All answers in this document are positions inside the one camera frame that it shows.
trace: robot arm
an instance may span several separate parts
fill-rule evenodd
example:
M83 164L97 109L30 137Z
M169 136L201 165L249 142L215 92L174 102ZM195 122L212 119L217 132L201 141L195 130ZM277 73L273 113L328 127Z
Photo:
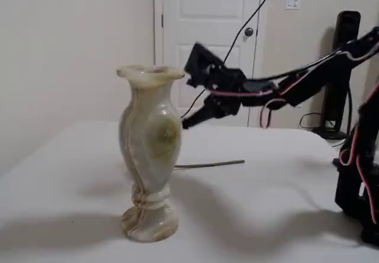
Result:
M379 27L360 39L303 68L266 79L247 79L240 69L228 69L202 45L196 44L185 65L191 75L187 84L202 85L210 92L204 105L182 121L188 129L211 118L236 115L241 105L277 110L296 106L337 81L339 70L353 69L379 53ZM278 84L271 80L285 77ZM337 166L339 177L335 201L347 216L363 225L362 240L379 246L379 167L374 164L379 131L379 84L359 109L359 121L345 140ZM360 188L364 183L364 193Z
M353 69L379 53L379 27L360 39L350 41L337 51L305 67L283 73L278 84L261 79L247 79L240 69L229 69L200 44L195 44L185 65L190 74L187 84L205 87L210 95L204 106L183 120L188 129L211 118L236 115L241 105L266 106L278 110L296 106L317 94L323 86L338 79L341 68Z

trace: vase body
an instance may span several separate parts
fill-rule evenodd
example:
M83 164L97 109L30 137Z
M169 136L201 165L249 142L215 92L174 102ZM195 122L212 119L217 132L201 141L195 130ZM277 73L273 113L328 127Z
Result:
M182 126L170 91L173 81L184 73L169 67L125 66L117 74L131 87L119 143L134 180L134 206L123 214L121 226L134 240L162 240L178 228L178 218L168 203L168 180L179 155Z

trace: door knob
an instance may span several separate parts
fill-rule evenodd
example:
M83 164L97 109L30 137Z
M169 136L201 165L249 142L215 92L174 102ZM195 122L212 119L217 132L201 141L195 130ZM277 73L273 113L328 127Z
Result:
M248 28L245 29L245 35L246 35L247 37L250 37L250 36L252 36L253 34L254 34L254 30L253 30L252 28L248 27Z

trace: wall switch plate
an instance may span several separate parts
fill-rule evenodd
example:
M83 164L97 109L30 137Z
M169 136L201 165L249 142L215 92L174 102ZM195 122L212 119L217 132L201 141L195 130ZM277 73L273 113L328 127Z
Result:
M300 9L301 0L285 0L285 9Z

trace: door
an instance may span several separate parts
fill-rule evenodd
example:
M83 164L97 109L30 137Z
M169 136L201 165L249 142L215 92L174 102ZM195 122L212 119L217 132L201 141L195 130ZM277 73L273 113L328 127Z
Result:
M235 35L243 23L259 6L259 0L163 0L163 63L183 68L196 41L207 46L224 59ZM258 16L249 25L254 30L250 37L242 31L227 62L228 67L241 68L252 76ZM188 77L176 82L172 100L182 115L203 90L186 85ZM207 92L196 102L193 110L203 105ZM247 126L249 109L240 109L230 116L211 123Z

